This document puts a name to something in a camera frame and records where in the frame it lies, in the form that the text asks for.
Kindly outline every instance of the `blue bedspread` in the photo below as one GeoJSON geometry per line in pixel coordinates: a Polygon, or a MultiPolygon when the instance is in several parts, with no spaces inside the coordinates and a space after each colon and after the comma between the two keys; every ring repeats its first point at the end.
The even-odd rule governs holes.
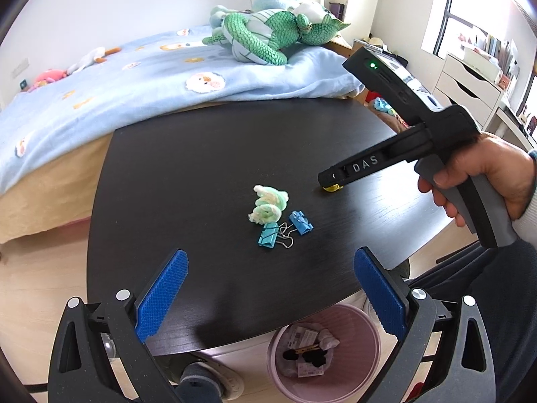
{"type": "Polygon", "coordinates": [[[0,195],[22,177],[117,128],[207,101],[337,97],[363,88],[321,47],[298,45],[286,66],[237,62],[205,47],[208,26],[123,45],[108,60],[18,94],[0,112],[0,195]]]}

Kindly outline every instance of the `textured blue pad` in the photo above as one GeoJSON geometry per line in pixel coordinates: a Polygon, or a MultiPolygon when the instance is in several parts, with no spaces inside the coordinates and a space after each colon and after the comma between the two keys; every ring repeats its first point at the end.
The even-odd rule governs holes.
{"type": "Polygon", "coordinates": [[[407,333],[404,305],[363,249],[358,249],[354,255],[354,274],[377,312],[384,330],[395,335],[399,341],[403,340],[407,333]]]}
{"type": "Polygon", "coordinates": [[[138,305],[135,330],[142,344],[158,332],[188,272],[189,259],[178,250],[138,305]]]}

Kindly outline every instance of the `white wall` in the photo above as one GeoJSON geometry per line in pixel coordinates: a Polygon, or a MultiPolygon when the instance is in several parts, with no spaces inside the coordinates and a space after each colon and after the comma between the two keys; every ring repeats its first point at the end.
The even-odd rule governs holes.
{"type": "Polygon", "coordinates": [[[250,8],[249,0],[30,0],[0,45],[0,106],[24,78],[65,69],[95,47],[205,24],[217,4],[250,8]],[[30,66],[12,79],[26,57],[30,66]]]}
{"type": "MultiPolygon", "coordinates": [[[[372,26],[372,34],[407,59],[409,70],[429,90],[436,85],[444,65],[441,58],[421,48],[432,4],[433,0],[379,0],[372,26]]],[[[511,99],[511,106],[517,109],[530,80],[537,39],[514,4],[509,11],[505,39],[514,39],[519,50],[521,77],[511,99]]]]}

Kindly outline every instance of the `white sweater sleeve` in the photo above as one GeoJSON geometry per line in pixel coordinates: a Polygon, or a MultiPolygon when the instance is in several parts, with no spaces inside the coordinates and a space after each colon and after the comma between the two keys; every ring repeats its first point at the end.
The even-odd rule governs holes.
{"type": "MultiPolygon", "coordinates": [[[[537,151],[532,150],[529,154],[537,162],[537,151]]],[[[521,239],[537,249],[537,188],[524,215],[513,221],[513,229],[521,239]]]]}

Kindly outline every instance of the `gray handle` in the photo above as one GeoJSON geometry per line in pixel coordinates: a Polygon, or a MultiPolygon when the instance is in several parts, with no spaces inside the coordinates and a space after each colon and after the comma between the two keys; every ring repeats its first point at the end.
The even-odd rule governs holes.
{"type": "MultiPolygon", "coordinates": [[[[443,167],[444,163],[440,157],[432,154],[420,159],[414,170],[429,183],[434,184],[433,176],[443,167]]],[[[468,210],[459,187],[439,189],[439,191],[455,205],[470,231],[477,232],[482,246],[494,248],[511,245],[518,239],[518,235],[513,230],[503,197],[496,192],[485,175],[471,177],[470,180],[477,191],[477,195],[465,195],[466,199],[472,199],[468,202],[468,205],[474,208],[472,213],[468,210]],[[483,206],[484,211],[476,209],[480,205],[483,206]]]]}

